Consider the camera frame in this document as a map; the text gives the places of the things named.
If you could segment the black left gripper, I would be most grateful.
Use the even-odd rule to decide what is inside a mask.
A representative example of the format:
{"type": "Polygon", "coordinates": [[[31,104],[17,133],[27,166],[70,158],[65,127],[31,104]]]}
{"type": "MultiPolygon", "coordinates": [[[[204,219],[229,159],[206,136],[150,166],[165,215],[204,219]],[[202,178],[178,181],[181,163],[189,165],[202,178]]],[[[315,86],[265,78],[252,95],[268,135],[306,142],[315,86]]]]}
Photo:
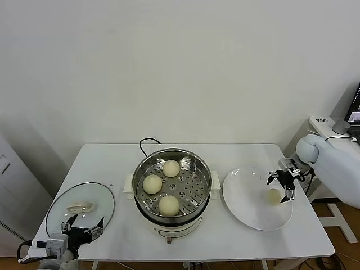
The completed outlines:
{"type": "Polygon", "coordinates": [[[67,248],[73,253],[78,254],[78,249],[83,244],[90,244],[92,239],[99,238],[104,231],[104,218],[101,218],[96,226],[92,228],[78,228],[72,227],[73,223],[77,219],[77,214],[74,214],[66,222],[61,223],[61,231],[67,232],[68,235],[68,244],[67,248]]]}

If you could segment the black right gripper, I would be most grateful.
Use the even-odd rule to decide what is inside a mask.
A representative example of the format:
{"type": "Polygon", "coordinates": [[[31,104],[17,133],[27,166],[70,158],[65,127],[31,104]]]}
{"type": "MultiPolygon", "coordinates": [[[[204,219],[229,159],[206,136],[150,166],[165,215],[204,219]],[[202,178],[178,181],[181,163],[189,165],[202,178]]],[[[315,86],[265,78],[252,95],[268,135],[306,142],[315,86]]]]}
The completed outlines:
{"type": "Polygon", "coordinates": [[[271,184],[277,178],[285,192],[285,196],[280,203],[293,200],[295,198],[294,177],[288,171],[279,170],[278,173],[277,171],[272,171],[269,173],[267,184],[271,184]]]}

